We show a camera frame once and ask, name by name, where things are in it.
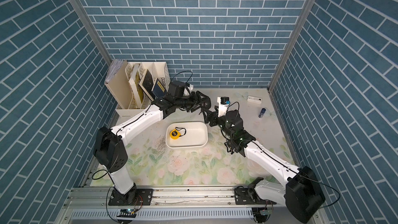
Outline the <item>small blue bottle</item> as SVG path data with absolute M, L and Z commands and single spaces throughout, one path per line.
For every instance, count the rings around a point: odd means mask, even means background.
M 260 114 L 259 114 L 259 118 L 263 118 L 265 113 L 266 113 L 266 108 L 262 108 L 261 111 L 260 111 Z

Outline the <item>beige folder with papers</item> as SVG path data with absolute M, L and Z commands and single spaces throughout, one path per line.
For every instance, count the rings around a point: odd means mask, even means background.
M 122 109 L 128 109 L 132 99 L 130 84 L 125 72 L 127 65 L 128 62 L 125 60 L 113 60 L 105 78 L 105 86 Z

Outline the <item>floral table mat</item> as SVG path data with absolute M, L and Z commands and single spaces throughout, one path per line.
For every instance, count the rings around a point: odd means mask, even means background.
M 228 96 L 233 109 L 239 111 L 245 130 L 283 160 L 294 162 L 266 89 L 203 88 L 201 92 L 210 97 L 212 106 L 217 105 L 217 97 Z M 249 95 L 261 97 L 262 103 L 248 102 Z M 266 113 L 259 118 L 262 108 L 266 108 Z M 275 182 L 257 163 L 238 153 L 229 154 L 218 127 L 208 127 L 208 142 L 201 148 L 167 147 L 166 130 L 170 124 L 202 120 L 199 111 L 177 110 L 127 144 L 126 169 L 134 183 L 139 186 L 247 185 L 257 177 Z

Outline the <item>yellow tape measure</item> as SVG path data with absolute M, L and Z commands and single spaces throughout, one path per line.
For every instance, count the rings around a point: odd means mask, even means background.
M 172 140 L 176 140 L 182 136 L 185 136 L 187 133 L 186 128 L 180 128 L 180 127 L 175 127 L 171 132 L 170 132 L 170 138 Z

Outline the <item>white storage box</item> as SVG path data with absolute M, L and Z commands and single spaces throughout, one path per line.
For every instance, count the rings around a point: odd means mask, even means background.
M 175 128 L 186 128 L 187 133 L 176 140 L 170 138 L 170 132 Z M 166 131 L 165 143 L 171 149 L 179 148 L 199 148 L 208 142 L 208 131 L 205 123 L 202 122 L 180 122 L 172 123 Z

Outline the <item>blue book in organizer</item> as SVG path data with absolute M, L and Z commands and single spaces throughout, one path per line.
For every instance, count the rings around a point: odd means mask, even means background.
M 162 85 L 161 81 L 157 79 L 152 87 L 151 90 L 152 94 L 154 95 L 154 98 L 157 99 L 159 97 L 163 97 L 166 95 L 167 90 L 166 88 Z

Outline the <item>small white rectangular box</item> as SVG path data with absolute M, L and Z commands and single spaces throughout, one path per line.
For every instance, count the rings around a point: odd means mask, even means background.
M 262 98 L 249 95 L 247 97 L 247 101 L 251 102 L 251 103 L 261 104 L 262 103 Z

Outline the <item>right green circuit board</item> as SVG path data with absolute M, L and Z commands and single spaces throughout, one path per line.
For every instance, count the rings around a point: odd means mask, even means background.
M 271 209 L 262 209 L 259 211 L 259 214 L 261 216 L 269 216 L 270 214 L 272 214 L 272 210 Z

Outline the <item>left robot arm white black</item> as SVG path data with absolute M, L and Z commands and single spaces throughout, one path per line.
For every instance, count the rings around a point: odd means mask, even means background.
M 194 112 L 211 107 L 210 98 L 200 91 L 190 91 L 188 83 L 172 81 L 164 96 L 156 98 L 140 114 L 112 128 L 98 130 L 93 155 L 109 174 L 116 191 L 126 195 L 133 190 L 135 183 L 126 169 L 128 155 L 126 146 L 137 135 L 151 125 L 165 119 L 177 109 Z

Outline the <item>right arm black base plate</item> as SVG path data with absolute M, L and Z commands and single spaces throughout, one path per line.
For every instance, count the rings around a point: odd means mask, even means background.
M 260 199 L 253 189 L 238 186 L 234 189 L 236 205 L 274 205 L 276 202 Z

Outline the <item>left green circuit board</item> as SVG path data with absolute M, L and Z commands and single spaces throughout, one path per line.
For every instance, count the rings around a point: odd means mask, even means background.
M 137 210 L 132 208 L 123 208 L 117 215 L 117 218 L 135 218 L 137 216 Z

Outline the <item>black notebook in organizer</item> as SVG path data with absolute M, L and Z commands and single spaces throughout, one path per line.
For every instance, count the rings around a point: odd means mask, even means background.
M 147 69 L 144 70 L 139 85 L 143 89 L 144 93 L 149 97 L 150 101 L 153 101 L 155 99 L 155 96 L 152 93 L 154 82 L 151 72 Z

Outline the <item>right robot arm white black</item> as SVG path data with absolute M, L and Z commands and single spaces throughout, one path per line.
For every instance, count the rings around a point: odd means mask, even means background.
M 281 159 L 243 127 L 237 110 L 219 116 L 217 111 L 202 110 L 205 123 L 218 126 L 225 137 L 225 146 L 231 154 L 239 153 L 269 172 L 280 184 L 271 187 L 258 177 L 248 186 L 252 201 L 270 200 L 287 207 L 298 221 L 306 224 L 325 202 L 324 193 L 314 171 L 305 166 L 299 168 Z

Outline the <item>green circuit board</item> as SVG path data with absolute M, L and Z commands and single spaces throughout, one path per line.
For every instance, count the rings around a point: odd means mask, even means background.
M 117 218 L 135 218 L 137 216 L 137 210 L 132 208 L 123 208 L 117 215 Z
M 262 209 L 259 211 L 259 214 L 261 216 L 269 216 L 270 214 L 272 214 L 272 210 L 271 209 Z

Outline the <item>white book in organizer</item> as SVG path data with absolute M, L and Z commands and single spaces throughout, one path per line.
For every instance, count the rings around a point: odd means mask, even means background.
M 129 84 L 132 92 L 132 106 L 133 108 L 141 108 L 144 100 L 144 92 L 140 87 L 140 73 L 139 73 L 139 64 L 134 64 L 132 70 L 130 72 Z

